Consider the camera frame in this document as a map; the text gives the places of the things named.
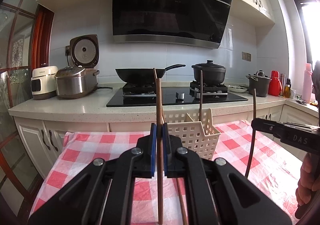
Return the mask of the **person's right hand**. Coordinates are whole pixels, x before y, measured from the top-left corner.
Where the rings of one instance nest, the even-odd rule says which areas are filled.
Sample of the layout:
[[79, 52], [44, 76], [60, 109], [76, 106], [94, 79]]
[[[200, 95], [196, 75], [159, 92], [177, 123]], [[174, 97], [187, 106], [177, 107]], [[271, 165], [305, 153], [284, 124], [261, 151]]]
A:
[[308, 204], [311, 200], [311, 193], [319, 190], [319, 177], [314, 177], [312, 169], [311, 154], [306, 153], [300, 169], [298, 188], [296, 189], [296, 200], [299, 206]]

